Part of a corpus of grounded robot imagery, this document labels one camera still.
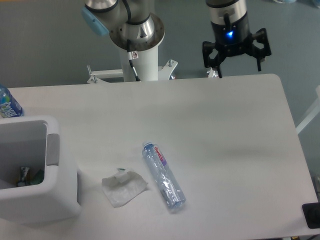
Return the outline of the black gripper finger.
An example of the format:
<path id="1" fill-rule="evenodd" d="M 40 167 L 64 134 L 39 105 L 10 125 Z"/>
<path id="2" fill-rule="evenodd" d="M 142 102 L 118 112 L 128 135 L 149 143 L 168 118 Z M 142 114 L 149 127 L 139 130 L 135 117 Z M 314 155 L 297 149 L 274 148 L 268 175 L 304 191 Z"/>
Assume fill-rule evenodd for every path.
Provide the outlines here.
<path id="1" fill-rule="evenodd" d="M 256 59 L 257 70 L 262 71 L 261 63 L 272 54 L 266 28 L 261 28 L 250 37 L 251 56 Z"/>
<path id="2" fill-rule="evenodd" d="M 211 58 L 210 55 L 213 52 L 213 50 L 217 50 L 217 54 L 214 58 Z M 227 58 L 225 46 L 217 42 L 213 43 L 209 41 L 203 41 L 202 56 L 204 67 L 215 69 L 218 73 L 219 78 L 222 78 L 223 76 L 220 69 L 220 65 Z"/>

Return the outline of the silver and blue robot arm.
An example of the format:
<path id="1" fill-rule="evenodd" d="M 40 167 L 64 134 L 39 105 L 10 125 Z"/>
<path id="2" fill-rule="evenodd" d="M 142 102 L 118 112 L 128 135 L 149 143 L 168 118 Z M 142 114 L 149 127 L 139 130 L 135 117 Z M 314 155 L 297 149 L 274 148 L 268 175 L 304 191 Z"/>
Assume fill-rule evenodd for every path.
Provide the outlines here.
<path id="1" fill-rule="evenodd" d="M 244 0 L 207 0 L 215 41 L 202 43 L 205 68 L 222 77 L 221 63 L 234 56 L 254 57 L 257 68 L 272 54 L 265 28 L 250 32 Z M 109 35 L 119 49 L 125 82 L 170 79 L 173 68 L 158 65 L 158 47 L 165 36 L 162 20 L 152 13 L 149 0 L 86 0 L 81 10 L 89 27 Z"/>

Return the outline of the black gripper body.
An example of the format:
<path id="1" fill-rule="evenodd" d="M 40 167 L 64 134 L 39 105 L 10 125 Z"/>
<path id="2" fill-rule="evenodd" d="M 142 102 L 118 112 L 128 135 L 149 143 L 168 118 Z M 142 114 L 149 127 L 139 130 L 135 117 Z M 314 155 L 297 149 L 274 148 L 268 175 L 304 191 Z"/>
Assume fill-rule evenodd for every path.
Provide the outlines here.
<path id="1" fill-rule="evenodd" d="M 227 28 L 225 25 L 211 23 L 215 37 L 215 58 L 229 58 L 239 55 L 253 56 L 253 39 L 248 21 L 237 21 Z"/>

